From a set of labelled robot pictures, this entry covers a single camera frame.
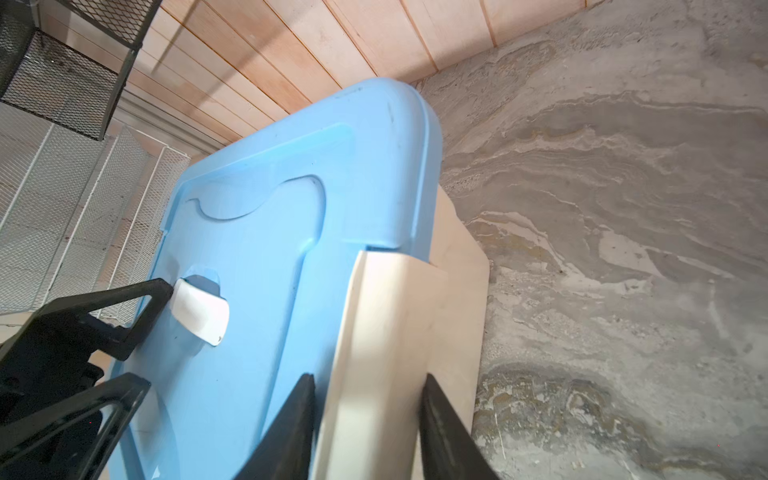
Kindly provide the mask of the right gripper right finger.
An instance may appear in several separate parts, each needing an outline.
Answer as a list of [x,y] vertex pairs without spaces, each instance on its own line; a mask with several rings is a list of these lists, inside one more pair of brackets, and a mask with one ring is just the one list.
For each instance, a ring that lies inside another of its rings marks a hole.
[[425,479],[499,479],[432,374],[422,389],[419,436]]

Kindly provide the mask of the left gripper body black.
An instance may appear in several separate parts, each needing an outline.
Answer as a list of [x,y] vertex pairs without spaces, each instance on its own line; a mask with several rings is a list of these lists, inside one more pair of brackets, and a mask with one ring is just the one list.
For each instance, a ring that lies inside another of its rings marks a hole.
[[5,391],[18,391],[23,405],[36,411],[102,383],[101,368],[89,352],[66,341],[47,325],[47,305],[37,310],[1,348],[1,416]]

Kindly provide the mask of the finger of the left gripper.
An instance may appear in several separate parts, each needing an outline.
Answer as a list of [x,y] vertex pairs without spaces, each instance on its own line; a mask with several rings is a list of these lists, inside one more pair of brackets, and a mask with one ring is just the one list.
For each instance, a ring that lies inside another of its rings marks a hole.
[[172,285],[156,278],[61,297],[47,304],[47,325],[76,346],[124,361],[147,338],[172,294]]
[[82,389],[32,411],[5,391],[1,416],[3,479],[96,479],[151,383],[133,373]]

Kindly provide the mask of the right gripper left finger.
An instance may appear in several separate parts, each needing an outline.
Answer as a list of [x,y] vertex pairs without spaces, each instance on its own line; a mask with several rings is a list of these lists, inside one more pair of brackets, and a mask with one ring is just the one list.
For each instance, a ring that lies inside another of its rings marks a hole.
[[303,374],[235,479],[308,479],[315,425],[315,381]]

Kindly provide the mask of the white plastic storage bin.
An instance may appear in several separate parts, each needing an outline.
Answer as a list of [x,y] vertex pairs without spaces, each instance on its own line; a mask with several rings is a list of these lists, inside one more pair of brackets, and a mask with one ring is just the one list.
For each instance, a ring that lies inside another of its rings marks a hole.
[[362,252],[350,277],[314,479],[421,479],[419,403],[434,377],[472,426],[490,266],[445,192],[427,260]]

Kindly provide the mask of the blue plastic bin lid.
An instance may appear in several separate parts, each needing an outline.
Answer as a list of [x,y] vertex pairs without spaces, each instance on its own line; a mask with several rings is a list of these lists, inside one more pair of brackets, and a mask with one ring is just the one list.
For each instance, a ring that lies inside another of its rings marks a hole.
[[229,306],[221,342],[169,311],[115,374],[151,388],[113,479],[231,479],[303,374],[323,394],[362,251],[430,255],[439,121],[410,85],[373,78],[190,166],[152,274]]

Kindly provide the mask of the black mesh wall basket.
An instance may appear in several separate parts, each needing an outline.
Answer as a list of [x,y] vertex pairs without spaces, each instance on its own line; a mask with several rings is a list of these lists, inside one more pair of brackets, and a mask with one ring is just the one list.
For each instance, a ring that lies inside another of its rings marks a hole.
[[158,1],[63,1],[68,11],[127,48],[118,70],[44,32],[32,1],[1,3],[1,101],[101,141],[160,7]]

